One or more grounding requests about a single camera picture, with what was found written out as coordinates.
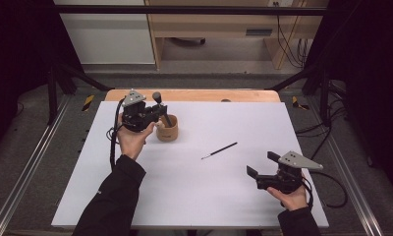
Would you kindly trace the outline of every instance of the gray floor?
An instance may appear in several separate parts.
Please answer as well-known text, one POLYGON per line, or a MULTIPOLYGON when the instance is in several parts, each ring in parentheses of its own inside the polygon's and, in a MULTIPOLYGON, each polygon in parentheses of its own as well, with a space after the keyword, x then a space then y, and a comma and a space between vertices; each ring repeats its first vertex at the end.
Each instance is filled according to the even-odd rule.
MULTIPOLYGON (((281 71, 272 69, 261 39, 208 39, 205 45, 194 42, 168 40, 159 71, 151 66, 86 66, 89 74, 108 86, 117 88, 212 88, 212 89, 264 89, 285 80, 298 69, 289 63, 281 71)), ((73 168, 77 162, 79 151, 83 148, 83 140, 92 123, 99 101, 104 99, 105 92, 91 88, 76 80, 76 95, 62 95, 60 100, 68 97, 68 108, 62 117, 59 128, 48 144, 44 155, 38 162, 29 185, 24 190, 20 203, 11 218, 6 220, 7 229, 4 235, 52 235, 51 232, 62 233, 65 230, 50 226, 60 197, 62 197, 73 168), (88 111, 82 111, 84 101, 90 94, 95 98, 88 111)), ((295 95, 300 104, 316 107, 316 96, 302 96, 298 82, 280 91, 280 98, 287 104, 288 112, 295 130, 317 124, 314 109, 304 110, 293 107, 292 97, 295 95)), ((6 203, 15 183, 25 169, 37 142, 46 129, 47 122, 47 89, 40 87, 20 97, 23 109, 14 120, 0 145, 0 210, 6 203)), ((336 110, 342 107, 341 102, 334 103, 336 110)), ((301 138, 299 142, 305 156, 311 156, 322 141, 323 136, 301 138)), ((330 227, 322 229, 324 235, 393 235, 393 188, 384 172, 378 168, 367 166, 366 154, 351 126, 348 116, 342 115, 333 121, 331 137, 318 152, 315 160, 325 166, 324 173, 343 180, 337 164, 337 151, 346 160, 360 193, 364 195, 365 204, 376 219, 382 233, 366 232, 363 211, 357 201, 349 199, 341 208, 324 208, 330 227)), ((321 199, 331 205, 342 202, 342 191, 331 180, 321 176, 313 176, 321 199)), ((279 235, 277 229, 264 230, 263 235, 279 235)))

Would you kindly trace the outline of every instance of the person's right hand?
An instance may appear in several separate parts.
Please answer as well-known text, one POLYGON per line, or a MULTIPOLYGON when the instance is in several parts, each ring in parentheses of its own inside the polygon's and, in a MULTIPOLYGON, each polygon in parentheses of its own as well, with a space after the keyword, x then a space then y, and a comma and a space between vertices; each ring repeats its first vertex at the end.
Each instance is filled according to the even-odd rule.
MULTIPOLYGON (((119 115, 119 123, 121 123, 121 114, 119 115)), ((145 139, 153 132, 154 126, 155 123, 151 122, 146 129, 138 133, 130 131, 124 126, 120 127, 117 132, 117 138, 120 144, 121 154, 136 160, 141 153, 143 145, 145 145, 145 139)))
POLYGON ((267 188, 270 195, 280 200, 280 202, 289 211, 307 207, 307 192, 304 186, 299 187, 296 191, 290 194, 283 194, 277 189, 272 187, 267 188))

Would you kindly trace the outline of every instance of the white tabletop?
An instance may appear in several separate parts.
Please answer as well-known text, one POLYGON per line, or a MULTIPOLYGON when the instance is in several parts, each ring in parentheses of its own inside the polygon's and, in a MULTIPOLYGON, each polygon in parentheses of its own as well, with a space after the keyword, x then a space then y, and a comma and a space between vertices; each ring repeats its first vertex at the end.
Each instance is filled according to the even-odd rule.
MULTIPOLYGON (((178 117, 179 137, 162 143, 153 132, 138 158, 146 171, 133 219, 134 228, 264 228, 279 226, 279 201, 258 190, 246 166, 274 175, 267 152, 302 153, 281 102, 168 102, 178 117), (201 158, 234 142, 237 145, 201 158)), ((59 204, 53 226, 74 228, 99 185, 110 173, 110 141, 117 102, 103 101, 59 204)), ((116 157, 120 155, 116 147, 116 157)), ((307 170, 304 174, 310 179, 307 170)), ((312 214, 328 221, 316 191, 312 214)))

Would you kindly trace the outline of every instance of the black cable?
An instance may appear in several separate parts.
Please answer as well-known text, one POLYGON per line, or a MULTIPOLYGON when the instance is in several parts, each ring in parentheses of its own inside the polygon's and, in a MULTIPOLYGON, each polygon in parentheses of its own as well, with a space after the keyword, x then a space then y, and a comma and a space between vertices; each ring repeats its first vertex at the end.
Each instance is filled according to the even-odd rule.
POLYGON ((307 54, 308 54, 308 39, 304 39, 304 56, 303 56, 303 58, 304 58, 304 66, 307 63, 307 58, 308 58, 307 54))
POLYGON ((337 113, 334 112, 334 114, 331 116, 332 121, 335 121, 338 117, 343 116, 347 113, 346 108, 341 107, 339 109, 337 109, 337 113))
POLYGON ((332 126, 330 125, 328 127, 328 133, 326 134, 326 136, 324 137, 324 139, 321 141, 321 143, 319 144, 319 146, 316 148, 315 152, 313 153, 313 155, 310 157, 311 160, 313 160, 316 156, 316 154, 318 153, 318 151, 321 149, 321 147, 324 145, 325 141, 328 139, 329 134, 331 133, 331 129, 332 126))
POLYGON ((20 116, 23 112, 23 110, 25 109, 25 106, 21 103, 21 102, 17 102, 18 105, 20 105, 22 108, 16 113, 15 118, 20 116))
POLYGON ((107 131, 107 133, 105 133, 105 136, 107 137, 107 139, 109 140, 109 141, 111 141, 111 137, 113 136, 113 133, 114 133, 114 127, 111 127, 108 131, 107 131))
POLYGON ((317 125, 306 127, 306 128, 301 129, 301 130, 298 130, 298 131, 295 132, 295 134, 298 137, 298 134, 303 134, 303 133, 306 133, 306 132, 310 132, 312 130, 315 130, 315 129, 319 128, 321 125, 323 125, 322 122, 317 124, 317 125))
POLYGON ((302 40, 301 39, 299 39, 298 40, 298 47, 297 47, 297 57, 298 57, 298 60, 301 62, 301 66, 304 68, 304 60, 303 60, 303 55, 301 54, 301 43, 302 43, 302 40))
POLYGON ((307 183, 309 184, 309 186, 308 186, 304 181, 302 181, 302 185, 305 187, 305 189, 306 189, 306 190, 308 191, 308 193, 309 193, 308 207, 309 207, 309 209, 312 209, 312 207, 313 207, 312 184, 308 181, 307 178, 303 177, 303 179, 304 179, 305 181, 307 181, 307 183))
POLYGON ((294 56, 294 54, 292 53, 291 47, 289 46, 289 42, 286 40, 285 34, 283 33, 282 29, 280 28, 279 16, 276 16, 276 18, 277 18, 277 42, 279 43, 280 48, 282 48, 283 52, 285 53, 286 57, 288 58, 288 60, 289 60, 289 62, 291 63, 292 66, 294 66, 294 67, 296 67, 296 68, 302 68, 302 67, 300 66, 299 62, 295 59, 295 56, 294 56), (298 64, 298 66, 297 66, 297 65, 294 65, 294 63, 292 62, 290 56, 289 56, 288 53, 286 52, 285 48, 283 48, 282 43, 280 43, 280 33, 281 33, 281 32, 282 32, 283 38, 284 38, 284 40, 285 40, 285 42, 286 42, 286 45, 288 46, 288 49, 289 49, 289 51, 291 52, 292 57, 294 58, 295 62, 298 64))
POLYGON ((318 133, 316 135, 309 135, 309 136, 308 135, 297 135, 297 137, 299 137, 299 138, 315 138, 315 137, 321 136, 323 134, 326 134, 327 132, 328 132, 328 130, 325 130, 325 131, 318 133))
POLYGON ((349 196, 348 196, 348 194, 347 194, 346 188, 344 187, 344 185, 342 185, 342 184, 340 183, 340 181, 338 181, 338 180, 335 179, 334 177, 332 177, 332 176, 330 176, 330 175, 328 175, 328 174, 322 173, 322 172, 310 171, 309 174, 317 174, 317 175, 325 176, 325 177, 327 177, 327 178, 333 180, 335 183, 337 183, 337 184, 340 186, 340 188, 343 190, 343 193, 344 193, 344 201, 343 201, 343 203, 340 204, 340 205, 329 205, 329 204, 325 204, 327 207, 331 207, 331 208, 341 208, 341 207, 343 207, 343 206, 346 205, 349 196))
POLYGON ((111 149, 110 149, 111 170, 113 170, 114 167, 116 166, 116 163, 115 163, 116 138, 117 138, 117 132, 120 129, 120 127, 118 127, 118 116, 119 116, 120 107, 121 107, 121 104, 123 103, 123 101, 124 101, 124 98, 121 99, 117 105, 116 116, 114 119, 114 126, 113 126, 114 132, 111 134, 111 149))
POLYGON ((334 105, 336 102, 343 102, 343 99, 336 99, 336 100, 333 100, 331 103, 329 103, 329 107, 331 107, 332 105, 334 105))

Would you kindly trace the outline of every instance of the black jacket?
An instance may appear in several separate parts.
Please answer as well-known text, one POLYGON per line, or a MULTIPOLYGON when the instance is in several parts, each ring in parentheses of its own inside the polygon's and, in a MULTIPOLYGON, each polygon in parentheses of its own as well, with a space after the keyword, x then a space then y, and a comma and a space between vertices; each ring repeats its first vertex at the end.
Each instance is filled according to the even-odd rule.
MULTIPOLYGON (((113 172, 86 206, 73 236, 129 235, 144 175, 138 163, 126 155, 120 156, 113 172)), ((285 236, 320 235, 307 207, 283 211, 278 219, 285 236)))

